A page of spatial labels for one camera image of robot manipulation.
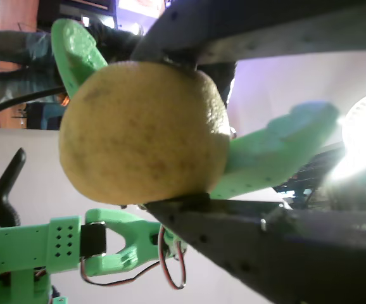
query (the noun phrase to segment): green plastic part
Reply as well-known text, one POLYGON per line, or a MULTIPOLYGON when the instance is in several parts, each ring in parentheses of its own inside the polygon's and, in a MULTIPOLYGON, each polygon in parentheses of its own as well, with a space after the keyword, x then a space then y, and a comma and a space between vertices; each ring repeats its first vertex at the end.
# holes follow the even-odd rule
POLYGON ((338 115, 330 103, 299 104, 266 129, 233 140, 211 198, 228 199, 286 182, 326 142, 338 115))
POLYGON ((107 65, 93 36, 79 23, 56 20, 51 29, 56 64, 70 98, 96 70, 107 65))
POLYGON ((47 304, 51 292, 49 275, 34 281, 34 270, 19 270, 10 274, 10 286, 0 279, 0 304, 47 304))
POLYGON ((52 304, 68 304, 68 298, 65 298, 64 296, 59 296, 53 299, 52 304))
MULTIPOLYGON (((150 260, 158 259, 157 239, 160 223, 148 222, 121 210, 92 209, 85 215, 86 223, 105 222, 107 227, 125 238, 125 248, 113 255, 95 256, 85 262, 88 276, 101 276, 132 270, 150 260)), ((165 234, 165 242, 173 248, 177 237, 165 234)))
POLYGON ((77 269, 79 253, 80 217, 0 228, 0 273, 45 266, 49 273, 77 269))
POLYGON ((78 268, 80 226, 80 217, 53 218, 49 223, 46 250, 46 269, 49 273, 78 268))
POLYGON ((0 228, 0 273, 45 266, 47 231, 48 225, 0 228))

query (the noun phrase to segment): person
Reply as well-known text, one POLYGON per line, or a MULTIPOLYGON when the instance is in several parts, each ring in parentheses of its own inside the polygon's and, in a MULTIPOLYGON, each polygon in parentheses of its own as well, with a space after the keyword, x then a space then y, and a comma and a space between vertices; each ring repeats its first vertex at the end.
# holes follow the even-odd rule
MULTIPOLYGON (((113 30, 99 22, 92 23, 87 30, 108 62, 126 60, 139 41, 133 33, 113 30)), ((0 72, 0 103, 62 85, 49 33, 0 31, 0 61, 21 66, 15 71, 0 72)), ((57 103, 58 100, 67 102, 65 96, 47 96, 33 102, 57 103)))

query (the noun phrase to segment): lemon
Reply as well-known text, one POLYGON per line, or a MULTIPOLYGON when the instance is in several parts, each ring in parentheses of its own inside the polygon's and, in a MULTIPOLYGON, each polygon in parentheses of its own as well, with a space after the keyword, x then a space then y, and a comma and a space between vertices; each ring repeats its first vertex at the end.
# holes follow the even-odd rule
POLYGON ((222 175, 229 122, 212 79, 124 61, 91 75, 60 129, 60 162, 88 198, 142 204, 210 192, 222 175))

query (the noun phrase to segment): black handle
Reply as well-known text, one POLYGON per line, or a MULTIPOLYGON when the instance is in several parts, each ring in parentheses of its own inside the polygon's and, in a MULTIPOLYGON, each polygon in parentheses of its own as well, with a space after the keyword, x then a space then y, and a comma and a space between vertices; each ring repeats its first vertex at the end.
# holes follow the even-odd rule
POLYGON ((0 177, 0 227, 13 227, 20 225, 20 218, 8 201, 8 195, 13 188, 18 175, 25 163, 25 151, 20 148, 3 175, 0 177))

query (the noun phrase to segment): jeans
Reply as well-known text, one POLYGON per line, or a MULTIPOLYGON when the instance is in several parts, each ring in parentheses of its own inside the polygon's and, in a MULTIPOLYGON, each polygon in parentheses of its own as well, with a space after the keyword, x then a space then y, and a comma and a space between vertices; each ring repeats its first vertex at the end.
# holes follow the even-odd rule
MULTIPOLYGON (((0 72, 0 103, 60 86, 55 78, 51 35, 40 32, 0 31, 0 61, 23 66, 12 72, 0 72)), ((56 103, 56 96, 33 102, 56 103)))

